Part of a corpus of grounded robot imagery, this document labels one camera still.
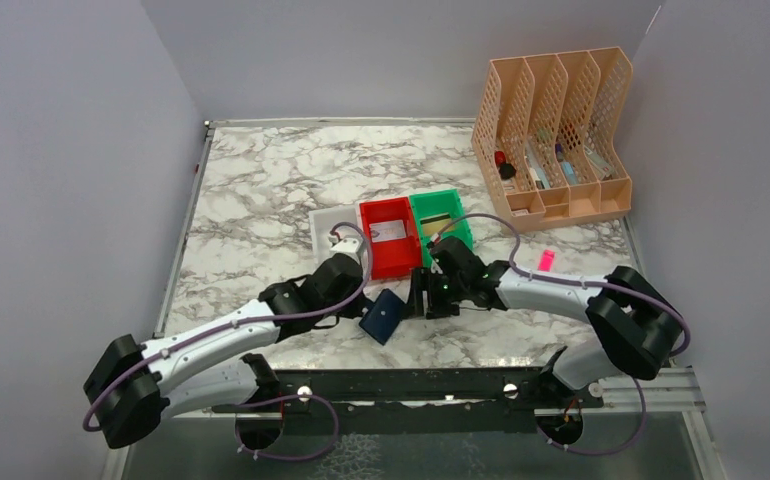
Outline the navy blue card holder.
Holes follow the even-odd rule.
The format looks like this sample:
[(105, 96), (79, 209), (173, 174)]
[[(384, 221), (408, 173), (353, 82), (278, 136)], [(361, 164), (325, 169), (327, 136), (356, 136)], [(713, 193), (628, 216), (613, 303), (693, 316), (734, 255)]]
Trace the navy blue card holder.
[(405, 302), (392, 290), (383, 289), (366, 305), (359, 327), (380, 345), (385, 345), (403, 319)]

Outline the peach file organizer rack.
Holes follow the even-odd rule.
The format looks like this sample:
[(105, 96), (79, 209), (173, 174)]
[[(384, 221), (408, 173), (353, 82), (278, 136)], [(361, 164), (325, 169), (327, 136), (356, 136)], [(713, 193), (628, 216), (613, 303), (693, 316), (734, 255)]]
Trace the peach file organizer rack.
[[(472, 147), (498, 216), (520, 232), (616, 220), (631, 210), (633, 182), (614, 137), (633, 67), (619, 47), (492, 59), (475, 118)], [(550, 186), (536, 188), (529, 141)], [(599, 180), (583, 146), (616, 170)], [(517, 169), (503, 181), (501, 150)]]

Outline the white plastic bin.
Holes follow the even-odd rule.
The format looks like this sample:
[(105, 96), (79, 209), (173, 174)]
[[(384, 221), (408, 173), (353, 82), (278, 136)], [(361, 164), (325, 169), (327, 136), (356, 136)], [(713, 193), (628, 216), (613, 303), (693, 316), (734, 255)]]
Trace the white plastic bin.
[(331, 258), (328, 235), (355, 235), (362, 239), (358, 209), (353, 205), (330, 207), (309, 212), (313, 257), (317, 264)]

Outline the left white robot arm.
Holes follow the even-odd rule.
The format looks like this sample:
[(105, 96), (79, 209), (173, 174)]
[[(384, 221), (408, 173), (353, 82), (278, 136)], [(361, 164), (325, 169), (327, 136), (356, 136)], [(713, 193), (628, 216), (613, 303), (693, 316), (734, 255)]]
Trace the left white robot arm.
[(313, 273), (275, 282), (233, 312), (175, 337), (137, 341), (133, 335), (108, 343), (83, 384), (89, 402), (86, 432), (99, 432), (107, 446), (129, 446), (152, 433), (173, 410), (176, 390), (254, 349), (313, 330), (328, 316), (357, 304), (371, 269), (338, 253)]

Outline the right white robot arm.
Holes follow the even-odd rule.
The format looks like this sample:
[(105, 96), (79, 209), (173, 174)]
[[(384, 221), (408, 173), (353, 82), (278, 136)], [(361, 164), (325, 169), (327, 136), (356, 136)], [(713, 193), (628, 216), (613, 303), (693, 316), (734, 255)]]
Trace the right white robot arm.
[(652, 380), (680, 347), (687, 326), (678, 312), (635, 269), (575, 277), (522, 270), (511, 261), (484, 263), (462, 240), (427, 245), (438, 273), (429, 285), (444, 315), (462, 301), (485, 310), (533, 310), (589, 325), (592, 340), (553, 354), (538, 380), (540, 398), (561, 407), (590, 384), (617, 375)]

